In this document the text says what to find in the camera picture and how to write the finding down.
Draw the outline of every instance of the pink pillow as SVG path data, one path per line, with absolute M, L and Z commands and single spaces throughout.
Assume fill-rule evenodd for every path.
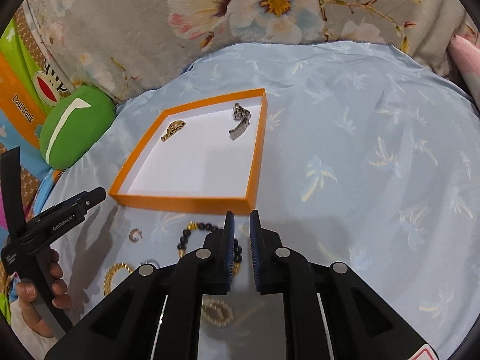
M 480 50 L 467 39 L 454 35 L 448 51 L 480 107 Z

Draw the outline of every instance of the red and white sticker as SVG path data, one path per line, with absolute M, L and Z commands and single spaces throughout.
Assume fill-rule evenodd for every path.
M 409 360 L 438 360 L 430 345 L 425 344 Z

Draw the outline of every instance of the white sleeve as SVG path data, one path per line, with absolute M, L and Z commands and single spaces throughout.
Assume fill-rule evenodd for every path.
M 42 337 L 27 326 L 23 320 L 18 300 L 10 305 L 10 312 L 11 329 L 35 360 L 43 360 L 50 348 L 57 343 L 57 340 Z

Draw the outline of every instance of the blue bedsheet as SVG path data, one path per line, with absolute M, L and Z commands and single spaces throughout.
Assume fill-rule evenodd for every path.
M 165 108 L 264 87 L 268 121 L 257 209 L 310 261 L 345 261 L 447 359 L 480 313 L 480 125 L 462 90 L 386 45 L 239 44 L 130 101 L 67 170 L 47 206 L 108 189 Z M 178 259 L 191 221 L 221 217 L 119 207 L 110 197 L 57 241 L 73 318 L 103 298 L 107 269 Z M 133 228 L 142 239 L 131 243 Z M 248 218 L 236 236 L 249 250 Z M 189 249 L 200 247 L 200 233 Z M 200 360 L 284 359 L 281 297 L 255 293 L 244 253 L 225 300 L 235 321 L 202 323 Z

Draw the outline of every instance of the green cushion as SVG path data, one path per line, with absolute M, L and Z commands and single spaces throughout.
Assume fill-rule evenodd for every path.
M 40 132 L 40 152 L 52 168 L 71 167 L 114 119 L 115 108 L 110 98 L 98 88 L 81 86 L 46 117 Z

